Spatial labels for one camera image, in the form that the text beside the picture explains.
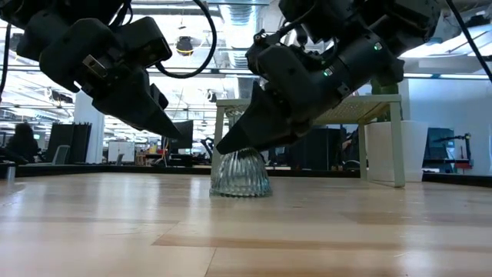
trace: person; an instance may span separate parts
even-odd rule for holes
[[[21,123],[15,126],[15,134],[8,141],[8,150],[24,157],[29,163],[35,162],[38,154],[38,143],[34,139],[34,131],[28,123]]]

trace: wall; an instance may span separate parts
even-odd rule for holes
[[[492,175],[492,86],[489,81],[411,79],[411,120],[429,122],[430,127],[453,128],[455,135],[471,134],[473,175]],[[455,157],[460,157],[456,141]]]

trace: cable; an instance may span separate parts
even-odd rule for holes
[[[480,65],[482,65],[482,68],[484,69],[485,73],[489,77],[490,82],[492,82],[492,72],[490,71],[489,66],[484,60],[484,57],[482,57],[482,54],[480,53],[480,50],[478,49],[477,45],[475,44],[474,39],[471,37],[470,32],[468,31],[467,26],[464,24],[463,18],[460,15],[460,12],[456,8],[456,6],[453,3],[453,0],[446,0],[447,5],[449,5],[449,8],[454,14],[454,17],[458,21],[458,24],[461,27],[461,31],[463,31],[464,36],[467,38],[468,43],[470,44],[470,47],[473,49],[475,55],[477,56],[477,60],[479,61]]]
[[[3,50],[3,65],[2,65],[2,82],[0,82],[0,103],[2,103],[2,94],[5,89],[5,84],[7,83],[7,73],[8,73],[8,51],[10,51],[10,33],[12,31],[12,24],[7,24],[7,29],[5,30],[5,47]]]
[[[133,9],[131,8],[131,0],[125,0],[125,3],[123,3],[123,6],[118,11],[115,20],[109,25],[109,28],[117,28],[121,26],[123,24],[123,21],[125,20],[125,16],[127,15],[128,11],[130,11],[129,22],[131,22],[131,20],[133,19]]]
[[[316,8],[317,8],[317,4],[319,3],[320,1],[319,0],[316,0],[313,4],[313,6],[306,12],[304,13],[303,15],[301,15],[300,17],[298,17],[297,19],[295,19],[293,22],[291,22],[291,24],[287,25],[287,26],[284,26],[282,28],[280,28],[277,33],[281,36],[284,36],[286,35],[287,33],[289,33],[290,31],[294,30],[294,28],[297,26],[297,25],[300,25]]]
[[[187,73],[187,74],[174,74],[168,72],[165,67],[162,65],[162,63],[157,63],[155,67],[160,71],[162,74],[171,77],[171,78],[179,78],[179,79],[185,79],[185,78],[191,78],[195,77],[196,75],[200,74],[210,63],[210,61],[214,58],[214,53],[215,49],[217,48],[217,29],[215,28],[215,23],[214,20],[208,11],[208,8],[200,1],[200,0],[193,0],[195,4],[200,7],[200,9],[203,11],[205,14],[205,18],[208,21],[208,24],[210,25],[210,29],[212,32],[212,45],[210,47],[210,52],[208,53],[207,58],[204,60],[203,64],[200,65],[199,68],[197,68],[194,72],[192,73]]]

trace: ceiling duct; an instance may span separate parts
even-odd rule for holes
[[[131,6],[135,15],[200,15],[204,16],[203,12],[193,1],[179,2],[179,5],[169,5],[161,3],[145,3],[139,2]],[[211,16],[220,17],[221,13],[216,7],[209,7],[208,11]]]
[[[225,22],[224,32],[227,47],[249,48],[253,36],[258,32],[260,22],[260,7],[256,5],[220,5],[222,18]],[[245,51],[230,51],[228,53],[233,68],[247,68],[248,62],[244,57]]]

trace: ceiling light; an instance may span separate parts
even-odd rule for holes
[[[478,75],[478,74],[442,74],[439,78],[448,78],[448,79],[473,79],[473,80],[488,80],[487,75]]]

